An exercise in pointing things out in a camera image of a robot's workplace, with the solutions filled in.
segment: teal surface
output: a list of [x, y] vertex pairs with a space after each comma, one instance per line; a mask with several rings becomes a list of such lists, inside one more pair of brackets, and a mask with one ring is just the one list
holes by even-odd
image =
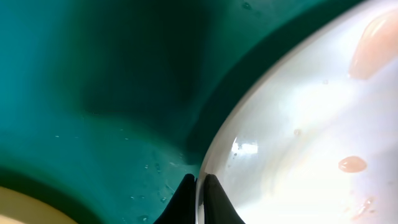
[[356, 2], [0, 0], [0, 185], [152, 223], [244, 92]]

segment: white plate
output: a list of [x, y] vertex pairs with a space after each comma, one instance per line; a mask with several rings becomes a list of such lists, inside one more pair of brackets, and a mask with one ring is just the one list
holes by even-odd
[[[348, 75], [365, 28], [396, 8], [368, 1], [264, 74], [216, 135], [198, 184], [216, 174], [247, 224], [398, 223], [398, 60], [368, 80]], [[349, 156], [367, 168], [343, 172]]]

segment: cream-colored plate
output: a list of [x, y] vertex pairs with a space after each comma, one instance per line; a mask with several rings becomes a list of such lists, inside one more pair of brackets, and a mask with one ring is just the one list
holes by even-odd
[[0, 224], [76, 224], [39, 200], [0, 187]]
[[[366, 2], [264, 74], [213, 140], [197, 198], [208, 173], [216, 174], [247, 224], [397, 223], [398, 52], [386, 46], [398, 43], [390, 36], [398, 32], [394, 25], [380, 28], [398, 23], [374, 22], [394, 9], [396, 0]], [[377, 45], [371, 53], [357, 50], [370, 24], [365, 38], [383, 30], [378, 37], [389, 42], [373, 43], [386, 52]], [[377, 72], [361, 76], [362, 68], [354, 68], [359, 78], [350, 77], [353, 58]], [[366, 167], [341, 163], [350, 156]], [[199, 207], [199, 223], [202, 218]]]

